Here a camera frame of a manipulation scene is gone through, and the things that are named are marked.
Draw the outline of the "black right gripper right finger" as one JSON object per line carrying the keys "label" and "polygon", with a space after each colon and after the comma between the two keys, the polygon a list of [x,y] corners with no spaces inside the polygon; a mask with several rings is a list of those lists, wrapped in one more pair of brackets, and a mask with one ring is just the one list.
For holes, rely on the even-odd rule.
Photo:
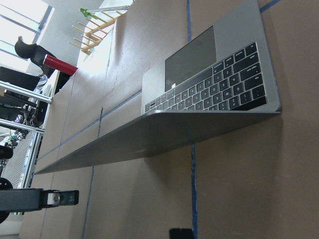
{"label": "black right gripper right finger", "polygon": [[189,228],[171,228],[169,239],[195,239],[193,230]]}

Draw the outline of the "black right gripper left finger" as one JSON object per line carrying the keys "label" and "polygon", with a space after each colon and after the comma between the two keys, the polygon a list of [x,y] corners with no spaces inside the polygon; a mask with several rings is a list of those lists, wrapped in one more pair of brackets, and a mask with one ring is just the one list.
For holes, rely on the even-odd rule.
{"label": "black right gripper left finger", "polygon": [[79,191],[8,189],[0,192],[2,212],[30,212],[43,208],[77,205]]}

